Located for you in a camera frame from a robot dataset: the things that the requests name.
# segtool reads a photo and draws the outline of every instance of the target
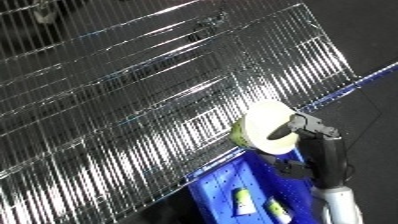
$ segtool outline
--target chrome wire grid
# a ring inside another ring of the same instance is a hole
[[[0,1],[0,223],[113,223],[227,153],[230,125],[355,76],[294,0]]]

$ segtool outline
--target blue plastic bin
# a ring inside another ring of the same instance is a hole
[[[282,158],[300,159],[297,152]],[[310,182],[279,177],[272,166],[252,151],[203,174],[189,188],[208,224],[277,223],[265,207],[270,197],[293,211],[291,223],[316,223],[311,215]],[[235,214],[233,192],[237,188],[250,191],[257,213]]]

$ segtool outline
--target paper cup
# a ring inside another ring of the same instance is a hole
[[[242,147],[253,147],[263,152],[281,155],[294,149],[298,135],[291,133],[277,140],[268,136],[290,120],[295,112],[282,102],[263,100],[249,107],[230,132],[230,139]]]

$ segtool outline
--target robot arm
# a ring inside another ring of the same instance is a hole
[[[276,140],[295,132],[299,135],[298,148],[305,162],[272,161],[283,176],[311,177],[316,202],[324,202],[317,215],[326,224],[360,224],[361,213],[356,206],[352,190],[345,186],[347,180],[347,155],[343,139],[336,128],[323,125],[322,120],[304,113],[296,113],[290,121],[268,136]]]

